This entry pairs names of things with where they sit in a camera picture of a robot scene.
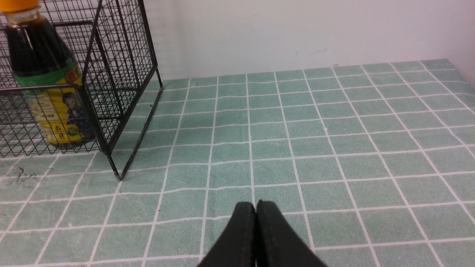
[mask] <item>wire basket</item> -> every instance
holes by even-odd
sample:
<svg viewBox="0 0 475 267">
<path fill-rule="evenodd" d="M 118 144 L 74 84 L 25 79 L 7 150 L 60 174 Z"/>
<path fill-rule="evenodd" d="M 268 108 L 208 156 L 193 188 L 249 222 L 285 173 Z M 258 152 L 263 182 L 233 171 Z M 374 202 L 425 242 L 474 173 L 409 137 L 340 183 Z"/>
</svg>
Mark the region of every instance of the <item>wire basket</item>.
<svg viewBox="0 0 475 267">
<path fill-rule="evenodd" d="M 7 157 L 100 150 L 107 155 L 114 173 L 121 180 L 162 94 L 162 81 L 143 0 L 43 0 L 40 13 L 54 26 L 56 33 L 76 57 L 82 84 L 21 87 L 12 74 L 4 28 L 6 20 L 1 16 L 0 155 Z M 112 150 L 155 72 L 161 89 L 136 148 L 119 175 L 111 157 Z M 41 127 L 41 122 L 38 122 L 38 111 L 32 108 L 31 99 L 25 92 L 36 92 L 38 95 L 52 88 L 63 94 L 75 89 L 76 102 L 84 110 L 87 120 L 83 120 L 82 128 L 79 122 L 71 123 L 78 125 L 77 129 L 81 133 L 87 132 L 89 138 L 80 142 L 67 140 L 63 142 L 65 144 L 47 141 L 47 133 Z M 48 112 L 40 105 L 41 101 L 35 101 L 38 101 L 39 113 L 48 117 Z"/>
</svg>

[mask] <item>basket leg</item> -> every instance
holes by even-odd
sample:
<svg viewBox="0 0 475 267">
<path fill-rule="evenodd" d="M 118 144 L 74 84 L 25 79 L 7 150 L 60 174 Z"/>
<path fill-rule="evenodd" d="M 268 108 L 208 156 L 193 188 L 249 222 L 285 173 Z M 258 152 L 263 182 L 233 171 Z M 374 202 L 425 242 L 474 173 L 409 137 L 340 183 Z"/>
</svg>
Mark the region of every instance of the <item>basket leg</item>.
<svg viewBox="0 0 475 267">
<path fill-rule="evenodd" d="M 119 171 L 117 170 L 117 166 L 115 165 L 114 159 L 112 158 L 111 154 L 106 154 L 107 160 L 109 161 L 109 164 L 111 165 L 112 171 L 114 172 L 115 177 L 119 180 L 122 181 L 123 178 L 121 178 L 121 175 L 119 174 Z"/>
<path fill-rule="evenodd" d="M 137 140 L 137 143 L 135 144 L 135 147 L 133 148 L 132 155 L 130 155 L 129 160 L 125 164 L 122 174 L 117 177 L 119 181 L 122 181 L 125 178 L 125 175 L 127 174 L 127 171 L 129 170 L 130 166 L 132 165 L 132 162 L 135 158 L 135 155 L 137 154 L 137 151 L 139 150 L 140 144 L 142 143 L 143 137 L 147 133 L 148 126 L 150 125 L 150 121 L 152 121 L 153 115 L 155 114 L 155 110 L 157 109 L 158 102 L 160 100 L 160 97 L 162 96 L 163 93 L 163 87 L 160 87 L 160 90 L 158 91 L 157 97 L 155 98 L 155 101 L 153 102 L 152 105 L 152 110 L 150 111 L 147 121 L 143 125 L 142 131 L 140 132 L 139 139 Z"/>
</svg>

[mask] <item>dark sauce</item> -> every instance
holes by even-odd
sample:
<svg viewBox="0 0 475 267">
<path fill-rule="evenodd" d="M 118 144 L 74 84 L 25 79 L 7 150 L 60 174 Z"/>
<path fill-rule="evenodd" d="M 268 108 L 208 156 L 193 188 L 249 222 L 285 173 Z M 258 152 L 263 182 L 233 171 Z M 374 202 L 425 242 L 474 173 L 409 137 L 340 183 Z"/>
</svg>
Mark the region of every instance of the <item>dark sauce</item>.
<svg viewBox="0 0 475 267">
<path fill-rule="evenodd" d="M 73 64 L 76 59 L 44 17 L 7 25 L 11 68 L 19 77 L 51 73 Z"/>
</svg>

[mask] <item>table surface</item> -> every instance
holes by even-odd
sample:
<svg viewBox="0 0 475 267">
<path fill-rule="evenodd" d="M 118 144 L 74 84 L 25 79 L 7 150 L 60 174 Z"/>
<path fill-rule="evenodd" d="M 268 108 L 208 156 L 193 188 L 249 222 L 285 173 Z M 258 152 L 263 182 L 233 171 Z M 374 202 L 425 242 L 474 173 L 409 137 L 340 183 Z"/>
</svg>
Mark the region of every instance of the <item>table surface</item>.
<svg viewBox="0 0 475 267">
<path fill-rule="evenodd" d="M 475 93 L 447 60 L 164 84 L 123 182 L 98 152 L 0 159 L 0 266 L 195 266 L 259 199 L 331 267 L 475 262 Z"/>
</svg>

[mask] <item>soy sauce bottle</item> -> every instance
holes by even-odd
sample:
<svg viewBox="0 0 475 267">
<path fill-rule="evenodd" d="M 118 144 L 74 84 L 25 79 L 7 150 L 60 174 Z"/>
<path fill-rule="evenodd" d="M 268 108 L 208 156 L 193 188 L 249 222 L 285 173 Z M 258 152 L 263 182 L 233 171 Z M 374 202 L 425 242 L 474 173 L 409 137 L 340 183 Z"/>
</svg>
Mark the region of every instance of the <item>soy sauce bottle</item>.
<svg viewBox="0 0 475 267">
<path fill-rule="evenodd" d="M 80 86 L 76 58 L 39 9 L 39 0 L 0 0 L 15 80 L 20 86 Z M 74 88 L 24 91 L 24 95 L 50 144 L 73 148 L 94 139 Z"/>
</svg>

